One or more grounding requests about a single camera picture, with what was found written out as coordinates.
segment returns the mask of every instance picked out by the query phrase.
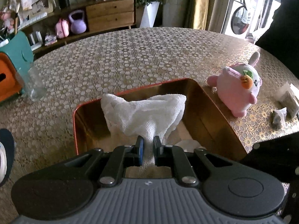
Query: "person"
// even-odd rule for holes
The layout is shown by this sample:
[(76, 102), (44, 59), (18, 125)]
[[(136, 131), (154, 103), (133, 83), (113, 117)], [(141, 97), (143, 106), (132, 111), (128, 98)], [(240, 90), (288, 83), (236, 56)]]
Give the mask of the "person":
[(299, 0), (281, 0), (270, 28), (255, 43), (299, 78)]

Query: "gold curtain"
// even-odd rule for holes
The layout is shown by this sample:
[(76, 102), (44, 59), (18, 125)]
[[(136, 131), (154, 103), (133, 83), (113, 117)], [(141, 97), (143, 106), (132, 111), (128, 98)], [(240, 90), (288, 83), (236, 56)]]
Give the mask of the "gold curtain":
[(185, 28), (205, 29), (209, 0), (189, 0)]

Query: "purple kettlebell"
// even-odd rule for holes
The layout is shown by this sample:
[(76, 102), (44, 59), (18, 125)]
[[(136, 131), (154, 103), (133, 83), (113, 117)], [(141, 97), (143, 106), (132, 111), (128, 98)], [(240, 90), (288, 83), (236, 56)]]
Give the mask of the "purple kettlebell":
[[(74, 20), (72, 18), (72, 16), (74, 14), (77, 14), (77, 13), (82, 13), (82, 19), (76, 19)], [(84, 22), (84, 17), (85, 17), (85, 13), (83, 10), (75, 10), (75, 11), (72, 11), (68, 18), (69, 20), (71, 21), (71, 31), (74, 33), (74, 34), (81, 34), (81, 33), (84, 33), (86, 31), (86, 23)]]

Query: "pink backpack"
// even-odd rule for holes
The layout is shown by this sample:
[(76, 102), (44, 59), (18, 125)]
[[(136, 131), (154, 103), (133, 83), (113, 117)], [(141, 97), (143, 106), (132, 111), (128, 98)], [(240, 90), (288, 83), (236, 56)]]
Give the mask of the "pink backpack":
[(58, 23), (55, 25), (57, 38), (62, 39), (68, 37), (70, 31), (68, 26), (68, 21), (60, 18)]

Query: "table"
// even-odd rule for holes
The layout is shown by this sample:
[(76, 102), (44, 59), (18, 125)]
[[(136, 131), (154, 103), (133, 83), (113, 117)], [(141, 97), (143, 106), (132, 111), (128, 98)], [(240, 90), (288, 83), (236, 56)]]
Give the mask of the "table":
[[(206, 79), (223, 66), (248, 62), (255, 51), (261, 53), (256, 70), (263, 80), (258, 103), (236, 119)], [(192, 78), (218, 105), (247, 152), (255, 142), (299, 131), (297, 119), (289, 120), (284, 130), (274, 131), (270, 125), (272, 110), (281, 107), (274, 91), (286, 81), (299, 87), (299, 80), (268, 52), (234, 37), (182, 28), (122, 30), (68, 44), (35, 65), (46, 96), (36, 103), (19, 96), (0, 106), (0, 128), (9, 129), (17, 143), (10, 180), (0, 188), (0, 223), (17, 216), (10, 191), (18, 178), (75, 155), (72, 112), (103, 93)]]

